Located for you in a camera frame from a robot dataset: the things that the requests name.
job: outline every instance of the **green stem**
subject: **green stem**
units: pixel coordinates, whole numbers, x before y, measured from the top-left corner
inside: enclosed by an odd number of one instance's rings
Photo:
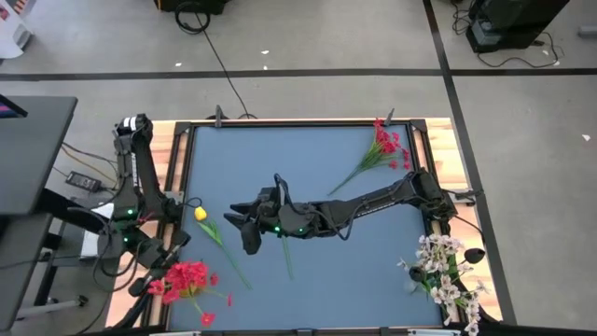
[[[232,267],[234,267],[234,270],[236,271],[236,273],[241,277],[241,280],[243,280],[244,285],[247,287],[247,289],[253,289],[251,287],[251,284],[249,283],[249,281],[244,278],[244,275],[241,272],[241,269],[239,269],[239,266],[236,264],[236,261],[234,260],[234,258],[230,255],[230,252],[228,251],[228,249],[226,248],[226,246],[224,245],[224,243],[222,243],[220,245],[220,247],[222,247],[222,250],[224,251],[224,254],[226,254],[226,257],[228,258],[228,260],[232,264]]]
[[[224,295],[224,294],[222,294],[222,293],[220,293],[218,291],[211,290],[210,288],[204,288],[203,291],[205,293],[214,294],[214,295],[216,295],[216,296],[218,296],[220,298],[224,298],[224,299],[226,298],[226,295]]]
[[[359,175],[359,174],[361,174],[361,173],[363,173],[363,171],[362,171],[362,170],[360,170],[360,167],[356,167],[356,168],[354,168],[353,172],[352,172],[352,173],[350,173],[350,174],[348,175],[348,177],[344,178],[344,180],[343,180],[343,181],[342,181],[342,182],[341,182],[341,183],[340,183],[340,184],[339,184],[337,187],[335,187],[333,190],[331,190],[331,191],[330,191],[330,192],[327,194],[327,196],[330,196],[330,195],[331,195],[331,194],[333,194],[334,192],[338,191],[338,189],[342,188],[342,187],[343,187],[343,186],[344,186],[346,183],[348,183],[348,181],[350,181],[351,179],[353,179],[353,177],[355,177],[355,176],[357,176],[357,175]]]
[[[197,303],[196,299],[193,298],[193,297],[191,297],[190,300],[193,301],[193,304],[195,305],[195,308],[197,308],[197,311],[199,312],[199,314],[203,315],[203,310],[201,309],[201,307]]]
[[[290,260],[290,251],[288,250],[288,242],[286,241],[286,237],[282,236],[282,245],[284,246],[284,253],[286,256],[286,268],[288,269],[288,275],[290,276],[290,280],[294,280],[294,275],[292,274],[292,261]]]

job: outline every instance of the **red flower bouquet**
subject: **red flower bouquet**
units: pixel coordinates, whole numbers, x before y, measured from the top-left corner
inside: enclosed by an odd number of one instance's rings
[[[337,187],[330,191],[327,195],[331,195],[338,189],[342,188],[348,181],[355,176],[375,167],[387,165],[392,169],[398,168],[398,157],[400,153],[404,157],[402,166],[404,169],[410,169],[410,153],[407,149],[402,148],[399,144],[400,137],[398,133],[392,133],[383,130],[382,121],[376,119],[373,123],[375,126],[375,137],[369,147],[369,150],[361,159],[361,162],[354,168],[353,172],[348,175]]]
[[[219,281],[217,274],[209,276],[209,269],[203,262],[177,262],[164,276],[165,285],[161,280],[149,283],[147,293],[161,295],[164,304],[170,304],[179,299],[190,299],[201,315],[201,324],[208,328],[214,323],[215,314],[205,313],[195,297],[202,293],[214,294],[227,299],[228,306],[232,305],[232,296],[224,296],[210,287],[215,287]]]

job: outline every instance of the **wooden table frame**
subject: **wooden table frame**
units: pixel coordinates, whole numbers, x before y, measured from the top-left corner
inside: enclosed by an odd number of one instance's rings
[[[221,120],[222,127],[267,127],[267,126],[307,126],[307,125],[371,125],[374,119],[235,119]],[[461,160],[461,153],[454,136],[451,120],[448,118],[428,118],[428,119],[393,119],[395,123],[404,123],[407,121],[412,128],[414,139],[409,139],[412,144],[411,152],[417,155],[418,162],[430,173],[437,177],[439,184],[444,189],[450,190],[468,190],[469,184],[466,179],[465,169]],[[214,126],[214,120],[189,120],[189,121],[154,121],[153,140],[151,142],[151,152],[156,167],[156,172],[165,191],[184,191],[187,185],[188,170],[190,168],[191,154],[194,144],[194,129],[199,126]],[[456,208],[459,216],[469,222],[478,225],[476,206],[469,206],[466,203],[457,203]],[[453,218],[450,222],[450,235],[460,239],[466,246],[481,247],[479,232],[465,224],[463,221]],[[438,226],[434,226],[435,232],[445,232]],[[167,246],[169,237],[174,230],[173,225],[156,222],[145,224],[143,230],[150,236],[157,236],[164,239]],[[130,255],[123,256],[120,261],[121,267],[124,267]],[[485,311],[497,320],[502,319],[502,310],[498,303],[498,295],[502,293],[495,292],[493,279],[504,278],[504,272],[501,269],[493,267],[491,252],[488,252],[488,258],[475,265],[475,270],[462,277],[463,283],[467,288],[474,288],[477,281],[482,281],[490,289],[489,294],[482,294],[480,297],[481,306]],[[139,270],[141,275],[146,270]],[[126,310],[134,303],[134,298],[130,297],[126,291],[115,293],[110,302],[108,318],[106,325],[114,325],[118,322]],[[155,298],[144,311],[137,325],[149,326],[167,323],[169,309],[162,309],[161,301]]]

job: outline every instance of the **computer monitor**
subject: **computer monitor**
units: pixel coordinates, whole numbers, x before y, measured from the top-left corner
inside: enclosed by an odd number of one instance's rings
[[[27,111],[0,94],[0,119],[25,117],[27,117]]]

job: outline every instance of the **black speaker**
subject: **black speaker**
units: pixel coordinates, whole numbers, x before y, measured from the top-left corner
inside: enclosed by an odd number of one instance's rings
[[[570,0],[477,0],[466,38],[475,52],[526,49]]]
[[[182,3],[186,3],[189,0],[153,0],[156,4],[156,7],[159,10],[171,12],[174,11],[178,5]],[[213,14],[213,15],[220,15],[224,11],[224,6],[230,0],[190,0],[192,2],[197,3],[197,8],[199,8],[199,13],[203,14]],[[191,9],[191,7],[187,11],[195,12],[195,9]]]

